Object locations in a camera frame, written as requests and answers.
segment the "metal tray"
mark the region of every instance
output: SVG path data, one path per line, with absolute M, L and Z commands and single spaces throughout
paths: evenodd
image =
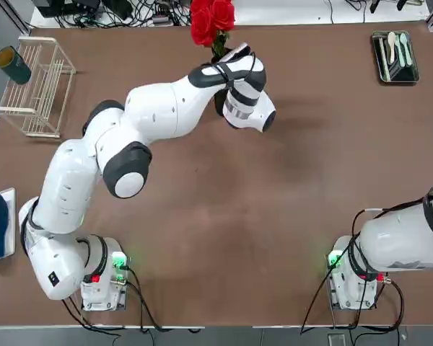
M 396 30 L 393 31 L 399 35 L 404 33 L 408 38 L 408 50 L 411 54 L 412 66 L 401 67 L 398 62 L 398 54 L 396 54 L 395 62 L 391 65 L 386 60 L 386 47 L 385 42 L 387 40 L 388 33 L 390 31 L 374 31 L 372 33 L 372 44 L 374 47 L 375 58 L 377 59 L 377 66 L 380 80 L 388 84 L 415 84 L 419 81 L 419 69 L 417 68 L 417 62 L 414 55 L 414 49 L 412 47 L 411 36 L 407 31 Z

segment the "white robot link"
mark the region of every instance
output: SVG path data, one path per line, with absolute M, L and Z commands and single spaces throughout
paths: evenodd
M 379 273 L 433 269 L 433 188 L 418 200 L 366 211 L 380 214 L 363 225 L 355 241 L 339 238 L 328 256 L 335 266 L 330 284 L 337 309 L 373 307 Z
M 149 145 L 190 133 L 218 91 L 227 93 L 218 112 L 231 126 L 267 130 L 276 111 L 265 84 L 263 64 L 244 44 L 178 81 L 131 90 L 125 108 L 116 101 L 101 102 L 82 129 L 83 138 L 59 146 L 40 197 L 19 211 L 22 246 L 47 297 L 65 299 L 80 287 L 86 310 L 116 309 L 125 284 L 122 277 L 116 279 L 113 265 L 113 254 L 122 254 L 119 243 L 73 234 L 100 175 L 113 196 L 136 195 L 148 176 Z

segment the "rose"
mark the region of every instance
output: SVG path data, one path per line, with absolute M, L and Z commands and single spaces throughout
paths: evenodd
M 191 3 L 191 14 L 197 13 L 202 9 L 209 9 L 213 0 L 194 0 Z
M 234 6 L 231 0 L 214 0 L 211 5 L 211 16 L 218 30 L 229 31 L 234 27 Z
M 194 0 L 192 4 L 196 2 L 201 3 L 203 1 Z M 197 45 L 209 47 L 217 37 L 217 29 L 212 21 L 210 8 L 201 7 L 200 10 L 191 12 L 191 14 L 191 37 Z

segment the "spoon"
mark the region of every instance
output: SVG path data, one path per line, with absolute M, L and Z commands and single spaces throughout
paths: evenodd
M 404 55 L 403 55 L 403 49 L 401 48 L 401 44 L 399 43 L 399 36 L 396 35 L 396 41 L 395 45 L 398 49 L 398 62 L 399 66 L 406 67 L 406 64 L 404 63 Z
M 401 35 L 399 35 L 399 40 L 404 47 L 404 52 L 406 53 L 407 66 L 412 66 L 412 58 L 411 53 L 409 52 L 409 48 L 407 46 L 408 40 L 406 34 L 402 33 Z
M 396 42 L 396 34 L 391 31 L 388 33 L 387 37 L 388 45 L 390 46 L 390 64 L 395 62 L 395 42 Z

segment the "dish rack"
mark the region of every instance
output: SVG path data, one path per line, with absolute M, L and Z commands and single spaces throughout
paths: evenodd
M 31 77 L 23 85 L 8 80 L 0 101 L 0 117 L 26 136 L 59 138 L 76 69 L 51 37 L 22 36 L 18 51 Z

